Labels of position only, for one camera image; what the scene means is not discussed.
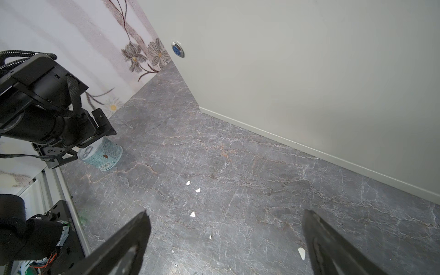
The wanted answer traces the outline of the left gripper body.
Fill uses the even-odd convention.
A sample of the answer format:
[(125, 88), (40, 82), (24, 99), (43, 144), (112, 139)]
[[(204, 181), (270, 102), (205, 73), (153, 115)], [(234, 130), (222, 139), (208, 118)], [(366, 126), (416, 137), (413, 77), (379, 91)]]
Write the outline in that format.
[(78, 159), (74, 147), (84, 149), (102, 137), (112, 135), (116, 135), (116, 130), (102, 109), (91, 113), (82, 109), (79, 116), (56, 117), (48, 140), (33, 142), (32, 147), (48, 168), (55, 169)]

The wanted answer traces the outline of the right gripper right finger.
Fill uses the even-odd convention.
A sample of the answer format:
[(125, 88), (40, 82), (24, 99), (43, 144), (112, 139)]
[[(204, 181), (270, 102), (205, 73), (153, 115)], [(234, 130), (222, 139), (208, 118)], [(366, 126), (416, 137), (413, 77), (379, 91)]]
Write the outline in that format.
[(386, 275), (312, 210), (304, 211), (302, 232), (315, 275)]

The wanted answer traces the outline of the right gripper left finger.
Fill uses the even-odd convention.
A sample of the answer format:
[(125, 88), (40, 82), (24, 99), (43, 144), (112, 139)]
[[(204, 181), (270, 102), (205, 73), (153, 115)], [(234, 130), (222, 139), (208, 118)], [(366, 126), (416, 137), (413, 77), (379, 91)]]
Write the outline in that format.
[(150, 234), (150, 218), (143, 211), (65, 274), (137, 275), (142, 268)]

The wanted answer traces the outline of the teal label can front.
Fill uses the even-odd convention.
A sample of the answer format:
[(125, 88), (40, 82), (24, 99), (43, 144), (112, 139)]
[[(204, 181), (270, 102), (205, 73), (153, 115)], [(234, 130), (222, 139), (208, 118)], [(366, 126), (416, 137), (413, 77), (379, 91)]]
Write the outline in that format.
[(88, 147), (81, 148), (78, 157), (81, 161), (101, 171), (108, 171), (116, 166), (122, 154), (123, 148), (120, 145), (107, 137), (102, 137)]

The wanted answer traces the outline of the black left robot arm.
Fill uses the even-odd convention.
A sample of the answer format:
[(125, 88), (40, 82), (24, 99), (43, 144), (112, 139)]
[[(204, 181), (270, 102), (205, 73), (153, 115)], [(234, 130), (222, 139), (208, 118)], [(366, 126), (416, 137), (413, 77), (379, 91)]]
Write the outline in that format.
[(30, 142), (50, 169), (77, 160), (76, 147), (116, 135), (102, 109), (82, 107), (88, 86), (56, 60), (52, 53), (1, 52), (1, 136)]

